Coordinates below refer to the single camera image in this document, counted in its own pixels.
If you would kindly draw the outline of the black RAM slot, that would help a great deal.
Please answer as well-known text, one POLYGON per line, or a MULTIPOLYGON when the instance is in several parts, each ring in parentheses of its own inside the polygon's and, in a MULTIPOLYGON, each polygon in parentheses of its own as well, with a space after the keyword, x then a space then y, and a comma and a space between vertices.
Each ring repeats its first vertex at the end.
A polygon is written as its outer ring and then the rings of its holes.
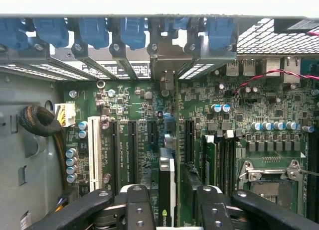
POLYGON ((225 171, 225 141, 218 138, 218 187, 224 192, 224 171, 225 171))
POLYGON ((235 134, 233 130, 227 130, 226 140, 226 157, 227 157, 227 194, 231 195, 234 189, 234 168, 235 168, 235 134))

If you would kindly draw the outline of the green RAM stick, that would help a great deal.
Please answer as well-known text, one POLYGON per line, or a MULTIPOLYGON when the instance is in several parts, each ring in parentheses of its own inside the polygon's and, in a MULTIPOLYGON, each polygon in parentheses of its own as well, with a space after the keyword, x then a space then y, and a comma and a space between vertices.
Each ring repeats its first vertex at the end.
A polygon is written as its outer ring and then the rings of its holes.
POLYGON ((204 184, 217 185, 217 147, 214 135, 203 136, 203 177, 204 184))

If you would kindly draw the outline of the CPU socket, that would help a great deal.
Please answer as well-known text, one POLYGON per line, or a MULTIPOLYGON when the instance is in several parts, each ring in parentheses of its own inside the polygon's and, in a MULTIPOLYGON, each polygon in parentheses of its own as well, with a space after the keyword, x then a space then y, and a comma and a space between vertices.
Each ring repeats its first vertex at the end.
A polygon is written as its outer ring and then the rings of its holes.
POLYGON ((249 190, 285 209, 305 216, 307 180, 299 158, 262 157, 238 162, 238 190, 249 190))

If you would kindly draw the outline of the long PCIe expansion slot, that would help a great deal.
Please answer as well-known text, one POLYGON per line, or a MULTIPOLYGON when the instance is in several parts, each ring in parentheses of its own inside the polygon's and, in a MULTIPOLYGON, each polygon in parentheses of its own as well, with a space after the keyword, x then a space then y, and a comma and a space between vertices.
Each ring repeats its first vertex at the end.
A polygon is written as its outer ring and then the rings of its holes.
POLYGON ((130 183, 135 184, 138 182, 138 131, 135 120, 128 122, 128 143, 130 183))
POLYGON ((184 123, 184 154, 185 162, 194 162, 195 124, 193 120, 184 123))
POLYGON ((120 180, 118 180, 118 124, 117 121, 110 122, 110 146, 112 151, 112 163, 113 163, 113 179, 114 179, 114 191, 119 190, 120 180))

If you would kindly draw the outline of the white PCI expansion slot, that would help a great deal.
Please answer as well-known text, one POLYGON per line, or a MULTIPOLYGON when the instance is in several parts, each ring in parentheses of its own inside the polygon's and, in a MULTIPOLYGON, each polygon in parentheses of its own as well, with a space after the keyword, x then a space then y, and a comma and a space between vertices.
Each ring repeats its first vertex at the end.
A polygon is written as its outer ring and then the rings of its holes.
POLYGON ((99 116, 88 117, 88 153, 90 192, 102 188, 102 144, 99 116))

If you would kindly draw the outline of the short PCIe expansion slot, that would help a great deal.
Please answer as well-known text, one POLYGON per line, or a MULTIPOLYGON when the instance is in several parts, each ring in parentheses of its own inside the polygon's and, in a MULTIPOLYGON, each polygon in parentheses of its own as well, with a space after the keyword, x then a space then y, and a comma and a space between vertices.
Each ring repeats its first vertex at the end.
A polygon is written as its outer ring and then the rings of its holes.
POLYGON ((151 151, 158 144, 158 127, 155 120, 147 121, 148 150, 151 151))

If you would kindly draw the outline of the metal locking lever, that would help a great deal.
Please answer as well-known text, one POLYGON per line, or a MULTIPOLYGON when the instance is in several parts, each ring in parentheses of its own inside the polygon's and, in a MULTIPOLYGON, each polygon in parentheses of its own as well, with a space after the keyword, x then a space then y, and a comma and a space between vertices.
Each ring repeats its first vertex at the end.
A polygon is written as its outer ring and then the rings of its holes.
POLYGON ((319 173, 317 173, 317 172, 312 172, 312 171, 307 171, 307 170, 302 170, 302 169, 300 169, 300 170, 299 170, 299 173, 309 174, 309 175, 313 175, 313 176, 319 177, 319 173))

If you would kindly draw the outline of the green motherboard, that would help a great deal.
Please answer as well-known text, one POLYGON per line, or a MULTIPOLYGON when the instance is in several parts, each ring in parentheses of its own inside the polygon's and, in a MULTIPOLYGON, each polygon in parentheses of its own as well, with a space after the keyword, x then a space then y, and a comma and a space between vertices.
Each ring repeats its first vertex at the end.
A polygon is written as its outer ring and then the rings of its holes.
MULTIPOLYGON (((186 166, 197 169, 198 178, 204 183, 203 177, 203 136, 214 135, 217 147, 218 138, 225 141, 225 164, 227 130, 235 134, 235 168, 234 187, 237 187, 238 162, 242 160, 260 159, 262 157, 300 158, 302 170, 317 171, 319 168, 318 129, 319 129, 319 73, 303 71, 296 74, 298 84, 283 83, 286 72, 283 67, 266 73, 256 68, 256 75, 243 75, 243 67, 239 67, 239 76, 226 75, 226 68, 215 70, 199 79, 178 80, 180 107, 180 208, 178 226, 193 226, 191 200, 191 180, 186 175, 186 166), (213 104, 229 104, 229 113, 214 113, 213 104), (184 154, 184 123, 193 120, 195 124, 194 162, 185 162, 184 154), (272 124, 270 131, 253 131, 252 122, 265 121, 272 124), (274 122, 285 124, 284 130, 275 130, 274 122), (296 130, 288 130, 286 123, 294 121, 296 130), (302 131, 303 125, 312 125, 312 133, 302 131)), ((158 144, 148 150, 147 121, 157 122, 157 113, 164 110, 164 96, 160 95, 160 86, 154 81, 133 82, 129 80, 96 82, 78 82, 66 85, 65 103, 75 104, 75 125, 65 127, 65 152, 70 148, 77 150, 77 180, 69 186, 78 188, 79 196, 90 192, 88 137, 80 139, 78 123, 87 121, 90 116, 99 116, 101 123, 102 144, 102 188, 114 191, 112 151, 110 146, 110 122, 118 124, 118 180, 119 190, 130 183, 128 122, 135 120, 138 131, 138 182, 141 171, 148 164, 153 165, 151 201, 156 223, 159 225, 159 139, 163 127, 158 126, 158 144), (107 91, 113 89, 116 96, 110 98, 107 91)), ((313 218, 317 214, 318 202, 315 192, 317 179, 303 174, 307 180, 307 211, 305 217, 313 218)))

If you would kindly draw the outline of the white power connector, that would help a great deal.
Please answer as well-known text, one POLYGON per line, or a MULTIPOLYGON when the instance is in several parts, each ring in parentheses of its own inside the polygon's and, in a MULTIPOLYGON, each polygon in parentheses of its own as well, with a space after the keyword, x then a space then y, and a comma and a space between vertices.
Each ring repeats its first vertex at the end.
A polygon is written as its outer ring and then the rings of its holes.
POLYGON ((75 125, 75 104, 60 103, 54 105, 55 116, 62 127, 70 127, 75 125))

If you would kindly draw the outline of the grey power supply unit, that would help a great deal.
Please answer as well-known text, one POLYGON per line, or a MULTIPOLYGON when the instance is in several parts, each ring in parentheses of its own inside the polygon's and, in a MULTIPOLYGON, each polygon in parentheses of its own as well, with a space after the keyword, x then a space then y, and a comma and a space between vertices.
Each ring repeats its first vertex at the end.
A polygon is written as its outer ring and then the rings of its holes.
POLYGON ((27 105, 53 109, 63 95, 51 81, 0 72, 0 230, 21 230, 42 219, 62 194, 53 138, 34 136, 17 124, 27 105))

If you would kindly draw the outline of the perforated metal slot cover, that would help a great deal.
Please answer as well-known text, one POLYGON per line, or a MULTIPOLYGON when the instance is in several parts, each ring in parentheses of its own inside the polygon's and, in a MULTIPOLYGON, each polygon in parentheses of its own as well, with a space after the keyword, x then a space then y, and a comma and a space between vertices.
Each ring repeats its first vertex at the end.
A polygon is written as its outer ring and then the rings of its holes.
POLYGON ((198 76, 199 74, 211 69, 214 66, 212 63, 204 64, 204 63, 197 63, 192 68, 187 70, 185 73, 179 76, 180 80, 189 80, 198 76))
POLYGON ((60 77, 52 72, 45 72, 45 71, 36 71, 30 68, 24 68, 24 67, 19 67, 15 64, 9 64, 9 65, 0 65, 0 69, 6 69, 10 71, 14 71, 17 73, 24 73, 24 74, 30 74, 30 75, 35 75, 38 77, 43 77, 43 78, 48 78, 52 80, 58 80, 58 81, 65 81, 67 80, 64 76, 60 77))

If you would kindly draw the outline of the metal USB port block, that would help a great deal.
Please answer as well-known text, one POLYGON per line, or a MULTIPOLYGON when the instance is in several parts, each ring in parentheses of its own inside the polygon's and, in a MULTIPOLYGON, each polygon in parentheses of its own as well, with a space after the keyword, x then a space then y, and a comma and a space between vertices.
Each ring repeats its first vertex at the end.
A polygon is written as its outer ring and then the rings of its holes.
POLYGON ((254 59, 243 60, 243 75, 248 77, 256 75, 256 63, 254 59))
POLYGON ((226 75, 231 77, 239 76, 240 61, 232 60, 226 64, 226 75))

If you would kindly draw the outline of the black open PC case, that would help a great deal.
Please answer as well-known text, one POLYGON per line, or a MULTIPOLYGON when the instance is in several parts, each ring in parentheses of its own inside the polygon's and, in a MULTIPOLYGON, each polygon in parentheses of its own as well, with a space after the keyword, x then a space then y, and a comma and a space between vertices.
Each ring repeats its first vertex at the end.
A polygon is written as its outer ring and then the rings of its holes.
MULTIPOLYGON (((4 18, 20 18, 24 24, 24 32, 28 36, 28 48, 14 50, 0 44, 0 65, 15 64, 19 67, 36 71, 52 72, 67 80, 58 81, 35 75, 17 73, 0 69, 2 73, 9 73, 23 77, 51 81, 56 84, 63 95, 66 85, 78 82, 96 82, 129 80, 133 82, 159 82, 151 75, 151 57, 149 47, 161 36, 171 37, 174 44, 185 47, 193 55, 193 65, 197 63, 212 63, 214 66, 195 76, 199 79, 215 70, 226 68, 232 60, 240 61, 254 59, 256 68, 265 70, 267 58, 280 58, 284 67, 285 57, 300 58, 303 71, 319 73, 319 19, 289 17, 236 17, 229 15, 72 15, 72 16, 20 16, 3 15, 4 18), (35 30, 33 18, 64 18, 69 32, 69 45, 55 48, 52 44, 41 40, 35 30), (79 30, 79 18, 104 17, 108 27, 109 46, 95 49, 83 42, 79 30), (131 50, 121 41, 120 18, 144 17, 146 44, 144 48, 131 50), (221 49, 210 51, 206 32, 206 21, 211 17, 233 18, 237 28, 236 44, 229 46, 231 50, 221 49)), ((79 196, 78 188, 66 183, 65 169, 65 128, 61 126, 55 116, 54 106, 49 110, 36 104, 25 106, 16 117, 17 124, 34 136, 51 137, 54 141, 55 152, 58 156, 60 173, 62 176, 62 194, 56 205, 45 215, 61 210, 66 205, 76 201, 79 196)), ((315 196, 318 199, 317 214, 313 218, 305 217, 319 224, 319 177, 317 179, 315 196)), ((20 221, 21 230, 29 230, 34 224, 27 220, 27 214, 20 221)), ((202 230, 197 224, 193 226, 161 227, 156 223, 156 230, 202 230)))

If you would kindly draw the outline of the metal rear port block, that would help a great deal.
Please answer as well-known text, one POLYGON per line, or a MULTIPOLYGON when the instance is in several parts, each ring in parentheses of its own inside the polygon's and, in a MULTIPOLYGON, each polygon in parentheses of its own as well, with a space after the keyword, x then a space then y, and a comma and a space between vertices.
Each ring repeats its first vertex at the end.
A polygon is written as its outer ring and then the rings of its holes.
POLYGON ((267 58, 265 64, 265 71, 269 73, 270 71, 279 70, 281 67, 280 58, 267 58))
POLYGON ((300 82, 299 77, 296 74, 301 73, 301 61, 298 57, 285 57, 284 58, 284 67, 283 69, 286 72, 291 73, 284 74, 283 83, 293 83, 298 84, 300 82))

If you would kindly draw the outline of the blue card clip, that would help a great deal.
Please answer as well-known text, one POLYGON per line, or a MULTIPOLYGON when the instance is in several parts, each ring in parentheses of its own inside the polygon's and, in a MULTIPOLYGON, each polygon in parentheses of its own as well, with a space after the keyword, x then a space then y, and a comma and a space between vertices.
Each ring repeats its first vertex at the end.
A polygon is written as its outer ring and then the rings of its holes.
POLYGON ((0 17, 0 44, 14 50, 28 48, 28 36, 20 18, 0 17))
POLYGON ((68 26, 64 18, 33 18, 37 36, 55 48, 69 45, 68 26))
POLYGON ((237 41, 236 23, 229 17, 211 17, 206 21, 206 32, 210 51, 231 50, 237 41))
POLYGON ((83 42, 95 49, 109 46, 109 33, 104 17, 79 18, 79 30, 83 42))
POLYGON ((146 44, 145 18, 120 18, 120 37, 121 41, 131 50, 144 48, 146 44))

